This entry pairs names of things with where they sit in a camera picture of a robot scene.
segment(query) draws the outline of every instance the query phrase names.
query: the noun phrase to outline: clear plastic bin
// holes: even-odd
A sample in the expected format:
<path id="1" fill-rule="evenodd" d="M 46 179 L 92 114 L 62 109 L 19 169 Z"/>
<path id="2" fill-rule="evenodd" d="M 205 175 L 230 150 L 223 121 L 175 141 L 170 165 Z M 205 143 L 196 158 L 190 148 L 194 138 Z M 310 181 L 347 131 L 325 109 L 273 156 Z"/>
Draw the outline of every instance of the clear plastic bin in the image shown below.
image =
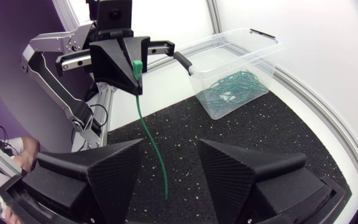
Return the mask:
<path id="1" fill-rule="evenodd" d="M 236 29 L 193 42 L 174 57 L 188 70 L 195 95 L 212 119 L 267 93 L 275 69 L 274 36 Z"/>

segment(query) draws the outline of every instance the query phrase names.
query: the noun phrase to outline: human hand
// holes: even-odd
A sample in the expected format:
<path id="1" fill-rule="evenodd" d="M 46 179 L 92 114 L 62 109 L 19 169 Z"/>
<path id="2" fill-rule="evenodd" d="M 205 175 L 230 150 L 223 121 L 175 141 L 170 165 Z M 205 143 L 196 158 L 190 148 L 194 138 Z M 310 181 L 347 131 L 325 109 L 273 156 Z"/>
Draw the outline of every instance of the human hand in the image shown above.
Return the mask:
<path id="1" fill-rule="evenodd" d="M 17 217 L 9 207 L 6 207 L 5 210 L 5 222 L 7 224 L 23 224 L 19 217 Z"/>
<path id="2" fill-rule="evenodd" d="M 13 162 L 16 163 L 20 168 L 24 169 L 26 172 L 30 172 L 34 160 L 30 154 L 22 152 L 22 154 L 13 158 Z"/>

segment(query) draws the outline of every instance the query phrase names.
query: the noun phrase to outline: plastic bin handle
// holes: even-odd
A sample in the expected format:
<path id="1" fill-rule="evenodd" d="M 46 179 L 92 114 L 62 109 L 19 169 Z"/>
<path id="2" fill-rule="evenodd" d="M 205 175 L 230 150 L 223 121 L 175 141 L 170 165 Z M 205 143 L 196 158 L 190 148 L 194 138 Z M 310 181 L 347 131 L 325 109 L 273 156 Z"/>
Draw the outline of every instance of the plastic bin handle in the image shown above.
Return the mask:
<path id="1" fill-rule="evenodd" d="M 189 75 L 191 75 L 189 68 L 193 64 L 185 56 L 183 56 L 183 54 L 181 54 L 179 52 L 175 52 L 175 53 L 173 53 L 173 58 L 178 60 L 178 62 L 187 70 Z"/>

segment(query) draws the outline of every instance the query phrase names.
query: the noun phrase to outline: electrical wire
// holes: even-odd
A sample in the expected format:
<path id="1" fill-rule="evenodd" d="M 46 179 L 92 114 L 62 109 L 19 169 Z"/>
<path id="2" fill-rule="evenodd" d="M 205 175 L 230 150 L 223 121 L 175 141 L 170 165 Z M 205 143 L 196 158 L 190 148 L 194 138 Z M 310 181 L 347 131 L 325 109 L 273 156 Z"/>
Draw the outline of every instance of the electrical wire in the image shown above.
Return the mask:
<path id="1" fill-rule="evenodd" d="M 82 144 L 82 146 L 80 147 L 80 149 L 79 149 L 79 150 L 77 150 L 77 152 L 80 152 L 81 150 L 83 150 L 83 149 L 84 149 L 85 143 L 86 143 L 86 141 L 84 141 L 84 144 Z"/>
<path id="2" fill-rule="evenodd" d="M 107 123 L 107 121 L 108 121 L 108 119 L 109 119 L 109 112 L 108 112 L 107 109 L 106 109 L 103 105 L 101 105 L 101 104 L 90 105 L 89 107 L 94 107 L 94 106 L 100 106 L 100 107 L 102 107 L 103 110 L 106 112 L 106 120 L 104 121 L 103 124 L 100 125 L 100 127 L 103 127 L 103 126 Z M 74 128 L 73 128 L 73 130 L 71 131 L 71 143 L 72 143 L 72 144 L 74 144 L 73 134 L 74 134 Z M 80 151 L 84 148 L 85 143 L 86 143 L 86 141 L 84 141 L 84 144 L 82 144 L 82 146 L 80 147 L 79 150 L 77 150 L 77 152 L 80 152 Z"/>
<path id="3" fill-rule="evenodd" d="M 104 111 L 106 112 L 106 120 L 104 121 L 103 124 L 101 124 L 100 126 L 103 127 L 106 123 L 107 123 L 107 120 L 109 118 L 109 112 L 107 112 L 107 109 L 103 106 L 103 105 L 100 105 L 100 104 L 95 104 L 95 105 L 90 105 L 89 107 L 93 107 L 93 106 L 100 106 L 104 109 Z"/>
<path id="4" fill-rule="evenodd" d="M 0 129 L 2 129 L 2 131 L 4 133 L 4 143 L 5 143 L 5 141 L 9 140 L 9 138 L 7 136 L 7 132 L 6 132 L 5 128 L 2 126 L 0 126 Z"/>
<path id="5" fill-rule="evenodd" d="M 142 61 L 135 60 L 135 61 L 132 62 L 132 65 L 133 65 L 133 69 L 134 69 L 134 77 L 138 81 L 139 80 L 139 73 L 141 72 L 142 67 L 143 67 Z M 137 106 L 137 112 L 139 113 L 140 122 L 142 123 L 144 130 L 146 131 L 150 141 L 152 142 L 153 147 L 155 149 L 155 152 L 157 153 L 158 159 L 160 161 L 162 174 L 164 176 L 165 199 L 168 200 L 168 177 L 167 177 L 167 171 L 165 170 L 164 161 L 162 160 L 160 151 L 158 150 L 158 147 L 155 144 L 154 139 L 153 139 L 152 135 L 150 134 L 150 131 L 147 129 L 146 123 L 143 120 L 142 113 L 140 112 L 139 95 L 136 95 L 136 106 Z"/>
<path id="6" fill-rule="evenodd" d="M 150 131 L 147 129 L 146 123 L 144 122 L 143 117 L 142 117 L 142 113 L 140 112 L 139 96 L 136 96 L 136 105 L 137 105 L 137 112 L 139 113 L 139 117 L 140 117 L 140 122 L 142 123 L 144 130 L 146 131 L 146 133 L 147 133 L 147 135 L 148 135 L 150 141 L 152 142 L 153 147 L 154 147 L 154 149 L 155 149 L 155 152 L 157 153 L 158 159 L 159 159 L 159 161 L 160 161 L 162 173 L 163 173 L 163 176 L 164 176 L 165 199 L 167 200 L 167 199 L 168 199 L 168 177 L 167 177 L 167 171 L 165 170 L 164 162 L 163 162 L 163 160 L 162 160 L 160 151 L 158 150 L 158 147 L 157 147 L 157 145 L 155 144 L 154 139 L 153 139 L 152 135 L 150 134 Z"/>
<path id="7" fill-rule="evenodd" d="M 212 108 L 225 105 L 240 106 L 255 94 L 261 94 L 268 89 L 263 86 L 252 72 L 240 71 L 221 78 L 209 88 L 197 94 L 200 103 Z"/>

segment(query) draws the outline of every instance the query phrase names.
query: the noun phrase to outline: metal bracket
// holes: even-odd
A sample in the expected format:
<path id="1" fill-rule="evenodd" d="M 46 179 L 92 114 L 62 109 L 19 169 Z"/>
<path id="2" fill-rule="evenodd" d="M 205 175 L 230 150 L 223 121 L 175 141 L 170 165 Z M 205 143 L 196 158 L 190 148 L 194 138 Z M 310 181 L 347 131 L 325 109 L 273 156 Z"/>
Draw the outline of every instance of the metal bracket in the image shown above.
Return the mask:
<path id="1" fill-rule="evenodd" d="M 83 48 L 92 25 L 93 21 L 88 21 L 70 32 L 40 34 L 30 40 L 30 45 L 37 52 L 76 52 Z"/>

